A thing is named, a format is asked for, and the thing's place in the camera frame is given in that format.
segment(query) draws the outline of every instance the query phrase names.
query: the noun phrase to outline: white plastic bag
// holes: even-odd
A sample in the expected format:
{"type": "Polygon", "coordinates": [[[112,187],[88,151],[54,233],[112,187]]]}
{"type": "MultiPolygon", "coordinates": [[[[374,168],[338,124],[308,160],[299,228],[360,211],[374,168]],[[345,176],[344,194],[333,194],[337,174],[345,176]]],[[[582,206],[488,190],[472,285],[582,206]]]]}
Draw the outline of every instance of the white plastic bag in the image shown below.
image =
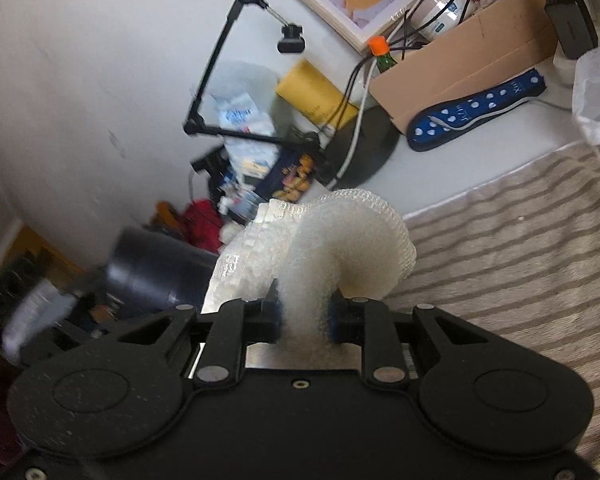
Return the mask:
{"type": "Polygon", "coordinates": [[[571,108],[587,142],[600,145],[600,46],[576,63],[571,108]]]}

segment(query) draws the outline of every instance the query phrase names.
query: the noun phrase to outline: wet wipes package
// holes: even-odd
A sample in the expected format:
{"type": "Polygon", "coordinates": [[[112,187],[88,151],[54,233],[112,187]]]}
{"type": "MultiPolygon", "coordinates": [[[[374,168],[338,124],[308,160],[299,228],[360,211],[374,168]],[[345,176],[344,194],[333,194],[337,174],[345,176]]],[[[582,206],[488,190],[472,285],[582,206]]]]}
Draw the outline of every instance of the wet wipes package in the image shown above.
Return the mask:
{"type": "MultiPolygon", "coordinates": [[[[269,115],[258,110],[256,103],[246,92],[229,101],[216,97],[214,101],[221,128],[265,136],[276,134],[269,115]]],[[[224,145],[231,165],[240,177],[262,179],[278,160],[279,148],[274,144],[227,137],[224,145]]]]}

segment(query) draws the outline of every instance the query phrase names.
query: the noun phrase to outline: green bottle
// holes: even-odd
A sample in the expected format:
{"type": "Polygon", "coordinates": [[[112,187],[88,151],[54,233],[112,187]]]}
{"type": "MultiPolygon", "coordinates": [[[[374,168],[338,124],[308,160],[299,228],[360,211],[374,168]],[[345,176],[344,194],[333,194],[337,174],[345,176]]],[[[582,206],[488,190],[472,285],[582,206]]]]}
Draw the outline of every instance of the green bottle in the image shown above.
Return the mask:
{"type": "Polygon", "coordinates": [[[389,44],[384,36],[372,36],[368,39],[367,44],[371,49],[371,53],[376,56],[376,63],[380,72],[386,72],[397,63],[389,52],[389,44]]]}

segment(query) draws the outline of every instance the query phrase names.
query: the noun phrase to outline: blue polka dot object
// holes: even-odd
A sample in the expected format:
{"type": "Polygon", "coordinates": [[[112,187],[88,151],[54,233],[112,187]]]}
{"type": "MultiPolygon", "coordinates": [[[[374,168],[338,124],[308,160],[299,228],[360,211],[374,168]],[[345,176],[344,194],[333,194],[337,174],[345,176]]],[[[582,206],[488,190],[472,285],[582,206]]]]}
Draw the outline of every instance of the blue polka dot object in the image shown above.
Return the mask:
{"type": "Polygon", "coordinates": [[[483,92],[446,101],[418,113],[407,126],[407,142],[426,152],[465,134],[546,90],[535,68],[483,92]]]}

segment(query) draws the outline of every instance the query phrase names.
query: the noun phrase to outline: red cloth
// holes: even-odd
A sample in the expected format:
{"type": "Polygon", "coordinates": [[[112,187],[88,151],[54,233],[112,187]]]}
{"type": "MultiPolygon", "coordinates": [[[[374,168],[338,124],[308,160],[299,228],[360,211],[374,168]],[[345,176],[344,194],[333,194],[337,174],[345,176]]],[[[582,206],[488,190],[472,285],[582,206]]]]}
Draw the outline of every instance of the red cloth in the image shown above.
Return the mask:
{"type": "Polygon", "coordinates": [[[222,220],[211,200],[196,200],[180,216],[182,234],[188,244],[218,253],[222,220]]]}

